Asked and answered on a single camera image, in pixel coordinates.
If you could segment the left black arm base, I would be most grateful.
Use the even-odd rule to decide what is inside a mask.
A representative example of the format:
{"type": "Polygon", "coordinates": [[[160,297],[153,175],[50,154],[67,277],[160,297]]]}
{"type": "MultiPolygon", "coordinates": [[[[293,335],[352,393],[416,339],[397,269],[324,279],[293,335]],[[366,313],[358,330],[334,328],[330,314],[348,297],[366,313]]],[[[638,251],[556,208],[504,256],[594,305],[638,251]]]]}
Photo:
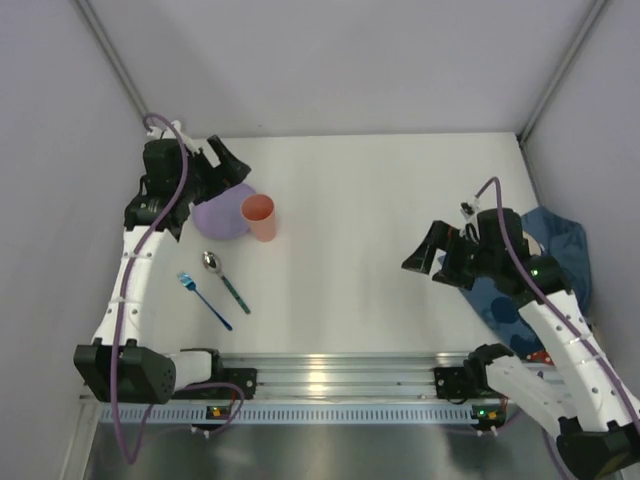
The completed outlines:
{"type": "Polygon", "coordinates": [[[255,368],[225,366],[217,350],[188,349],[171,356],[176,369],[173,400],[238,400],[229,387],[211,387],[209,383],[230,383],[240,388],[246,400],[254,398],[257,386],[255,368]]]}

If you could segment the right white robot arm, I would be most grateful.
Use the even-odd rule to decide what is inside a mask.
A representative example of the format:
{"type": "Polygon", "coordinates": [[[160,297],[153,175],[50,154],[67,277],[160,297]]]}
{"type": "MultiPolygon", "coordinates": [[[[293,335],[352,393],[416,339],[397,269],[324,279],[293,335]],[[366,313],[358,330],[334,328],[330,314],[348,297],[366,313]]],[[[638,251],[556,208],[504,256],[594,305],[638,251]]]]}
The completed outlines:
{"type": "Polygon", "coordinates": [[[639,400],[614,372],[557,260],[531,252],[513,210],[463,210],[464,227],[433,222],[402,269],[428,275],[443,251],[433,281],[470,290],[481,278],[492,280],[540,339],[569,395],[501,344],[481,345],[464,360],[470,389],[518,404],[554,438],[577,479],[600,479],[638,463],[639,400]]]}

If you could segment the pink plastic cup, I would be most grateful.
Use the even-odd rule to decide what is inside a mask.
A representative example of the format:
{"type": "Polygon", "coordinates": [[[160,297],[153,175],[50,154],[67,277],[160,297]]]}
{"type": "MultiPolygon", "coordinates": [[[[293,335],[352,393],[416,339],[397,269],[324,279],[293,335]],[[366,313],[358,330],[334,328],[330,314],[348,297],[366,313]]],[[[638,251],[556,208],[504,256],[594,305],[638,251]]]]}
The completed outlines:
{"type": "Polygon", "coordinates": [[[241,205],[241,214],[257,240],[270,242],[275,238],[275,203],[269,196],[254,194],[247,197],[241,205]]]}

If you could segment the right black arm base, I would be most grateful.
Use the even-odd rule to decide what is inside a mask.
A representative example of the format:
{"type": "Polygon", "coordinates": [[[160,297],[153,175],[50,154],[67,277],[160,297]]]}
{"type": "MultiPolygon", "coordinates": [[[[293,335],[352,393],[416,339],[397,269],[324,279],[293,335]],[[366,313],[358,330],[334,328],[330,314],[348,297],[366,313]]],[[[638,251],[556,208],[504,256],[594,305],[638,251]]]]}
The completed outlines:
{"type": "Polygon", "coordinates": [[[436,367],[433,375],[436,397],[453,404],[500,397],[493,390],[483,387],[464,367],[436,367]]]}

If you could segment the purple plastic plate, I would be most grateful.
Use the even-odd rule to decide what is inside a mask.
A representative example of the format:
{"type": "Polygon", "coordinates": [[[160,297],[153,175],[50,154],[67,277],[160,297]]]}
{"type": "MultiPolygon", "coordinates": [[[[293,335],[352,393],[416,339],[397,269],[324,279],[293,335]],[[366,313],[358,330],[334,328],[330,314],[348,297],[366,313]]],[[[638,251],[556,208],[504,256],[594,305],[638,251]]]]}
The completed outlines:
{"type": "Polygon", "coordinates": [[[241,207],[256,191],[242,183],[223,194],[195,205],[192,218],[197,230],[211,240],[232,240],[249,231],[241,207]]]}

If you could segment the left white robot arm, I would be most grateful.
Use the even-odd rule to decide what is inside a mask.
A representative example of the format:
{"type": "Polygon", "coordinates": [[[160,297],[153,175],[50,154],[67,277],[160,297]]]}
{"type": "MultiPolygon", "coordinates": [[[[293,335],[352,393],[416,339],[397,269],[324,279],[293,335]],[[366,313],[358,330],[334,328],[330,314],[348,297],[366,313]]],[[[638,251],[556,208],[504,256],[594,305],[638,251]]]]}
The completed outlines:
{"type": "Polygon", "coordinates": [[[160,135],[143,149],[144,174],[124,211],[123,252],[105,315],[73,363],[101,402],[165,404],[190,385],[228,380],[217,350],[152,345],[169,263],[192,207],[241,184],[251,169],[216,135],[203,142],[160,135]]]}

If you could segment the spoon with green handle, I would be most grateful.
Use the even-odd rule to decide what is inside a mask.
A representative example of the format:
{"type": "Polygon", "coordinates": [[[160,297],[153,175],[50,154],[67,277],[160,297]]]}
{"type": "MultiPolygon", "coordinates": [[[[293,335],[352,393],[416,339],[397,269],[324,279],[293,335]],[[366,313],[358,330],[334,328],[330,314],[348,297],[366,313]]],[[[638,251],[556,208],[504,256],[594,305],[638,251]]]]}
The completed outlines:
{"type": "Polygon", "coordinates": [[[235,289],[231,281],[225,275],[224,270],[222,268],[221,259],[211,251],[204,251],[202,254],[202,262],[207,270],[213,272],[222,281],[223,285],[232,295],[232,297],[234,298],[236,303],[240,306],[242,311],[246,315],[250,315],[251,309],[246,304],[246,302],[241,297],[241,295],[238,293],[238,291],[235,289]]]}

